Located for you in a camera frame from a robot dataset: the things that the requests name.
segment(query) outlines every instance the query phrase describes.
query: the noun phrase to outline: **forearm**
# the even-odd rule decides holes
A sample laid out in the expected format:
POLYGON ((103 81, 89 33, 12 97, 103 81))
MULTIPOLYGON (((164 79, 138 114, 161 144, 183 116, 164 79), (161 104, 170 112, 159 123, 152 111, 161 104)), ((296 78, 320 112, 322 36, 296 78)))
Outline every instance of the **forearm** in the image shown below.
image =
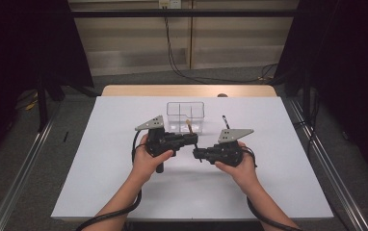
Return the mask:
MULTIPOLYGON (((283 213, 259 183, 255 184, 254 187, 248 189, 245 193, 255 210, 263 217, 287 226, 298 227, 293 220, 289 219, 283 213)), ((265 231, 280 230, 265 222, 261 221, 261 223, 265 231)))
MULTIPOLYGON (((144 183, 144 180, 138 179, 134 175, 130 174, 123 185, 120 187, 120 189, 96 214, 96 216, 112 213, 114 211, 125 209, 132 205, 144 183)), ((84 231, 121 230, 124 222, 126 221, 126 218, 127 214, 115 218, 109 218, 86 227, 84 231)))

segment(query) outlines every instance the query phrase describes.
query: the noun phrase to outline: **white table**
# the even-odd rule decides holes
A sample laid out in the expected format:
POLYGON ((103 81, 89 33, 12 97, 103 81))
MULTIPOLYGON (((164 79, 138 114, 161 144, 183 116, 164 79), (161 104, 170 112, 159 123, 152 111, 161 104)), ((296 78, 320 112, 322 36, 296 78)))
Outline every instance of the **white table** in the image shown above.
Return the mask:
MULTIPOLYGON (((231 128, 251 128, 241 139, 256 155, 258 177, 291 218, 331 218, 332 212, 307 161, 294 127, 278 97, 102 96, 94 109, 52 218, 93 217, 123 183, 131 169, 134 128, 162 115, 168 102, 202 101, 203 133, 198 147, 217 143, 226 115, 231 128)), ((140 206, 130 220, 248 220, 255 218, 246 197, 230 176, 193 157, 186 146, 165 162, 143 187, 140 206)))

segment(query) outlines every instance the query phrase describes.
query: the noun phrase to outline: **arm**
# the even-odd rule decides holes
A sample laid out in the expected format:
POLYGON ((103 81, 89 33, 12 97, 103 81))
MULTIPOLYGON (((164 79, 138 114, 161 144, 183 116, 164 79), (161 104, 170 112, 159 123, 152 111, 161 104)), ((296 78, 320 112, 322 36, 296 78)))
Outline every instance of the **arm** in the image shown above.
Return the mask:
MULTIPOLYGON (((253 207, 264 217, 281 224, 298 228, 298 225, 289 219, 283 211, 276 205, 272 198, 266 193, 256 176, 253 158, 244 153, 244 159, 237 167, 227 166, 221 162, 215 163, 216 167, 232 176, 234 181, 247 195, 253 207)), ((265 231, 279 230, 261 221, 265 231)))
MULTIPOLYGON (((142 137, 140 144, 145 144, 147 135, 142 137)), ((150 179, 151 174, 157 166, 165 162, 172 155, 172 151, 167 151, 158 157, 151 157, 143 145, 136 149, 136 155, 133 163, 133 168, 127 177, 126 181, 121 185, 116 194, 109 202, 97 213, 97 216, 112 213, 132 205, 137 194, 143 184, 150 179)), ((126 221, 127 214, 115 218, 103 220, 83 229, 84 231, 94 230, 121 230, 126 221)))

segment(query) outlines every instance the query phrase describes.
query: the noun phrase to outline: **table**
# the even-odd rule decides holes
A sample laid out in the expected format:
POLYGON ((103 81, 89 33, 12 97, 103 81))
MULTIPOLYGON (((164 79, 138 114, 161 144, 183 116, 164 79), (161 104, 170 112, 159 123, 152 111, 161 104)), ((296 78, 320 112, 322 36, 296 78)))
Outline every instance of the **table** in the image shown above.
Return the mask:
MULTIPOLYGON (((172 101, 204 102, 206 117, 199 147, 217 143, 224 128, 222 114, 231 128, 254 129, 241 141, 255 152, 258 177, 274 201, 291 218, 332 217, 282 101, 272 87, 109 86, 103 95, 106 96, 96 99, 53 218, 80 220, 94 216, 131 169, 129 151, 134 127, 157 114, 164 112, 164 116, 166 104, 172 101), (239 97, 205 97, 219 93, 239 97), (126 94, 139 96, 110 96, 126 94), (163 96, 146 96, 151 94, 163 96)), ((233 180, 209 163, 194 159, 192 149, 181 148, 176 157, 165 163, 164 173, 153 174, 143 187, 141 205, 129 214, 129 220, 255 218, 233 180)))

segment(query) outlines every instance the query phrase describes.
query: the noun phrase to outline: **clear plastic container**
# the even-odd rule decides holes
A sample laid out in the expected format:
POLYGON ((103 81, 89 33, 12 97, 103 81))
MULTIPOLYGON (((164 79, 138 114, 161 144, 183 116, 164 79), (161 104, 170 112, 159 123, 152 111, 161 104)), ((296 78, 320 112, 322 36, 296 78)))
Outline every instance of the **clear plastic container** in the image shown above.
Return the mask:
POLYGON ((190 133, 186 120, 190 120, 194 133, 202 133, 204 122, 203 102, 170 102, 167 104, 169 132, 190 133))

